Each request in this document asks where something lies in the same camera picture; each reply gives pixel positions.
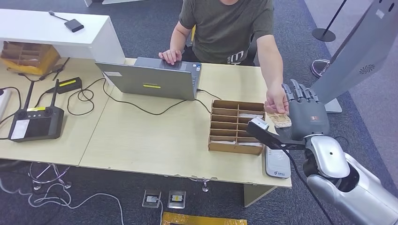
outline robot finger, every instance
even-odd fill
[[[308,92],[310,92],[310,94],[311,94],[311,96],[312,96],[312,98],[315,100],[315,102],[319,102],[319,98],[318,98],[318,96],[316,95],[316,93],[315,93],[315,91],[314,90],[312,90],[311,88],[309,88],[309,89],[307,89],[308,90]]]
[[[296,81],[296,80],[294,80],[294,79],[290,79],[290,81],[293,83],[293,87],[294,87],[294,90],[296,91],[296,95],[297,95],[297,101],[301,101],[301,99],[302,98],[304,98],[304,96],[303,96],[303,91],[301,90],[301,87],[300,87],[300,85],[299,85],[299,83]]]
[[[311,97],[311,94],[308,91],[308,89],[302,84],[299,84],[299,85],[300,85],[301,89],[303,90],[304,97],[307,99],[307,101],[310,101],[310,99],[312,99],[312,97]]]
[[[283,83],[283,84],[282,84],[282,87],[283,87],[283,89],[285,90],[287,100],[288,100],[289,102],[295,100],[294,95],[293,95],[293,93],[291,92],[289,86],[287,86],[287,84]]]

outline man's arm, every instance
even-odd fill
[[[286,94],[282,88],[283,62],[273,35],[264,35],[257,39],[257,52],[261,73],[267,84],[266,111],[285,113],[288,111]]]
[[[173,30],[173,34],[171,35],[170,49],[159,53],[159,58],[165,60],[171,65],[174,65],[176,61],[181,61],[181,51],[185,47],[185,42],[190,32],[190,29],[185,28],[180,22],[178,22]]]

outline black stanchion base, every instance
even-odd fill
[[[323,35],[323,33],[325,32],[326,29],[324,28],[316,28],[312,31],[312,36],[320,41],[324,41],[324,42],[331,42],[334,41],[336,39],[336,35],[328,30],[325,35]]]

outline man's left hand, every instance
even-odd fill
[[[265,111],[267,113],[289,113],[289,102],[282,85],[272,85],[267,90],[267,100],[265,101]]]

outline black charger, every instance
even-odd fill
[[[72,20],[67,20],[64,18],[61,18],[59,16],[56,16],[55,13],[53,11],[49,11],[48,12],[50,15],[57,17],[59,19],[65,20],[66,22],[64,23],[65,26],[72,31],[73,33],[75,33],[78,30],[81,30],[84,28],[83,24],[81,24],[79,21],[77,21],[76,19],[72,19]]]

